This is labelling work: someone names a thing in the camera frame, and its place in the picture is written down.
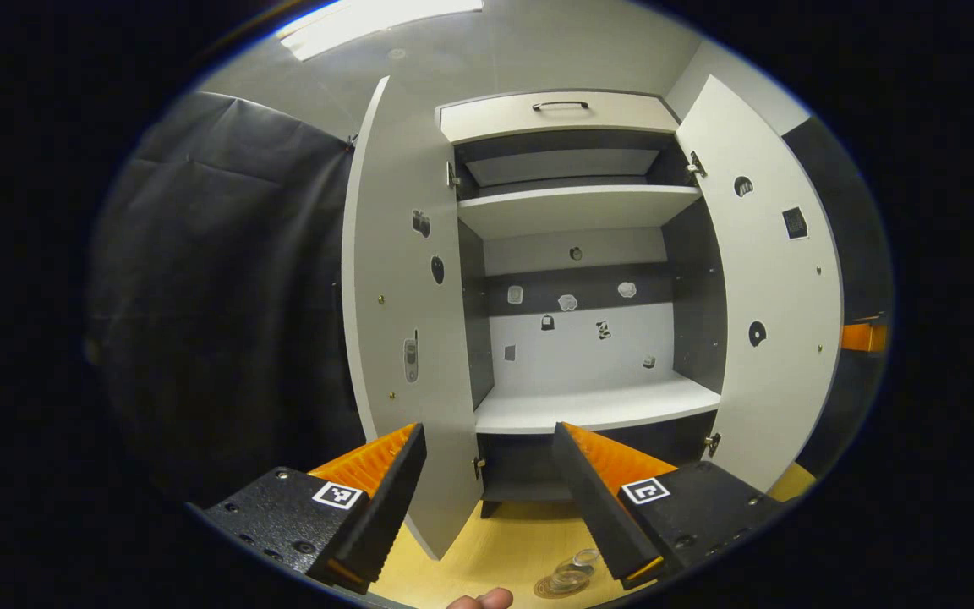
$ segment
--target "door hinge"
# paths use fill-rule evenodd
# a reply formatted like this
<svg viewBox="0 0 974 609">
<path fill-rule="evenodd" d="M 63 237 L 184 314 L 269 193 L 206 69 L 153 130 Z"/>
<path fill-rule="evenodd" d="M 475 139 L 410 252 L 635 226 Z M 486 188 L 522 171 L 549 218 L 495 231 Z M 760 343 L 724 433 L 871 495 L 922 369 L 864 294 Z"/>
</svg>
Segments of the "door hinge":
<svg viewBox="0 0 974 609">
<path fill-rule="evenodd" d="M 697 157 L 697 153 L 692 151 L 691 153 L 691 163 L 687 165 L 687 171 L 689 173 L 696 173 L 703 178 L 707 178 L 708 174 L 704 172 L 704 166 L 701 165 L 701 159 Z"/>
<path fill-rule="evenodd" d="M 457 170 L 453 167 L 453 163 L 449 161 L 446 162 L 446 185 L 450 189 L 455 189 L 461 185 L 461 179 L 457 177 Z"/>
<path fill-rule="evenodd" d="M 712 458 L 716 454 L 716 448 L 720 447 L 720 433 L 714 433 L 710 438 L 704 439 L 704 446 L 709 448 L 709 456 Z"/>
</svg>

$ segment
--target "ceiling light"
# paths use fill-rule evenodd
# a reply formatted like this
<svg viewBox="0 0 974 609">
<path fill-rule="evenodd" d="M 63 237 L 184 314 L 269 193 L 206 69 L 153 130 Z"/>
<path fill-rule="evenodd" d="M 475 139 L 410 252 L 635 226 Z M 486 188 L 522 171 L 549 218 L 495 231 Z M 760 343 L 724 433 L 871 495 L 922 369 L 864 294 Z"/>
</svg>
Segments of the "ceiling light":
<svg viewBox="0 0 974 609">
<path fill-rule="evenodd" d="M 395 25 L 483 7 L 483 0 L 337 0 L 283 26 L 276 36 L 299 61 L 305 61 Z"/>
</svg>

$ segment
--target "cabinet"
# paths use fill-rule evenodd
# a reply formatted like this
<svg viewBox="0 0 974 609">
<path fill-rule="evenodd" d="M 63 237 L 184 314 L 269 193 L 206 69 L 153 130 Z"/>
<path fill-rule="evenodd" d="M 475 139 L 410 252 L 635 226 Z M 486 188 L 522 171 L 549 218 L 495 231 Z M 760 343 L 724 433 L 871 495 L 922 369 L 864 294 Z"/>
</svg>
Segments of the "cabinet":
<svg viewBox="0 0 974 609">
<path fill-rule="evenodd" d="M 587 107 L 533 108 L 552 101 Z M 701 218 L 718 281 L 690 289 L 689 250 L 665 235 Z M 768 489 L 813 428 L 838 353 L 822 207 L 784 142 L 711 77 L 681 124 L 642 94 L 430 108 L 383 78 L 349 177 L 341 275 L 364 433 L 424 424 L 406 523 L 439 558 L 481 497 L 565 498 L 544 463 L 558 420 L 653 452 L 669 436 L 666 450 L 689 447 L 676 460 L 719 432 L 715 462 Z"/>
</svg>

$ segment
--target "white cabinet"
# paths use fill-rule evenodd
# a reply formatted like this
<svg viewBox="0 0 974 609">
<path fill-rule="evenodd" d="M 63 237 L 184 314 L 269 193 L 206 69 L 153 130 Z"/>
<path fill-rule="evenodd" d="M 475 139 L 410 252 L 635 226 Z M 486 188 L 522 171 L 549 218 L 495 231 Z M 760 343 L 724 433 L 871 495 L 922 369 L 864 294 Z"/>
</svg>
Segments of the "white cabinet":
<svg viewBox="0 0 974 609">
<path fill-rule="evenodd" d="M 587 107 L 533 109 L 552 101 Z M 557 151 L 595 158 L 599 150 L 626 151 L 610 161 L 639 158 L 641 167 L 589 177 L 576 163 L 560 178 L 550 159 Z M 692 151 L 706 174 L 696 186 L 681 185 Z M 538 180 L 536 171 L 527 173 L 529 156 L 511 163 L 523 173 L 507 178 L 506 159 L 516 155 L 549 161 Z M 498 190 L 476 184 L 470 168 L 491 161 L 499 161 L 490 186 Z M 342 244 L 348 365 L 368 439 L 411 421 L 424 425 L 428 460 L 407 524 L 430 555 L 445 554 L 483 493 L 473 465 L 477 431 L 542 435 L 557 420 L 618 431 L 715 411 L 722 436 L 715 462 L 761 490 L 807 440 L 838 352 L 838 262 L 799 163 L 718 80 L 710 78 L 679 126 L 659 97 L 602 91 L 491 97 L 436 115 L 384 78 L 349 180 Z M 681 278 L 666 271 L 664 250 L 644 245 L 699 197 L 723 261 L 727 339 L 708 346 L 726 349 L 720 393 L 673 370 L 672 344 L 685 328 L 674 325 L 670 286 Z M 785 211 L 802 216 L 805 238 L 789 239 Z M 465 336 L 461 220 L 484 239 L 486 269 L 495 269 L 475 283 L 486 286 L 479 296 L 491 315 L 490 344 Z M 538 236 L 542 243 L 534 243 Z M 613 243 L 619 247 L 604 255 Z M 620 258 L 622 251 L 633 258 Z M 595 290 L 581 277 L 598 282 Z M 633 277 L 640 277 L 637 296 L 623 296 L 616 284 Z M 519 304 L 506 301 L 510 281 L 525 282 Z M 588 296 L 579 297 L 578 309 L 563 310 L 558 296 L 581 289 Z M 755 321 L 763 328 L 757 347 L 749 338 Z M 415 377 L 408 374 L 410 343 Z M 494 389 L 478 408 L 470 351 L 495 371 Z"/>
</svg>

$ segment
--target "black curtain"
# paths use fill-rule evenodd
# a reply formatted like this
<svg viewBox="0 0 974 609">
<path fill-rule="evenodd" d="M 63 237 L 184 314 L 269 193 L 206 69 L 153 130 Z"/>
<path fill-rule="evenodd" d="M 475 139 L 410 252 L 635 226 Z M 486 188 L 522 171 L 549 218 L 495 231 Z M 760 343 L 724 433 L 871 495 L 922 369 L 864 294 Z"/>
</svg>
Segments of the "black curtain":
<svg viewBox="0 0 974 609">
<path fill-rule="evenodd" d="M 351 162 L 300 120 L 197 92 L 121 168 L 86 335 L 127 446 L 174 500 L 207 508 L 364 442 L 339 290 Z"/>
</svg>

